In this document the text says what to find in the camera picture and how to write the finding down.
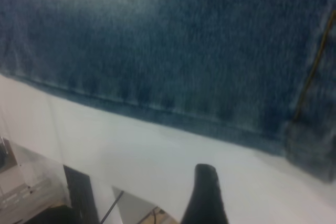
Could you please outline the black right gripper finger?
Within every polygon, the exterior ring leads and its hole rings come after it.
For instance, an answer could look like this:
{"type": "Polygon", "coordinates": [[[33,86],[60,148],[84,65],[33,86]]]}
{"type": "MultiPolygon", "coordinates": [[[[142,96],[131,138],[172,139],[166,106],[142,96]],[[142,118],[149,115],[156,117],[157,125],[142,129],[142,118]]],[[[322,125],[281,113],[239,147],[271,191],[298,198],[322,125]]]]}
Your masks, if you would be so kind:
{"type": "Polygon", "coordinates": [[[181,223],[228,224],[218,175],[213,166],[196,165],[193,192],[181,223]]]}

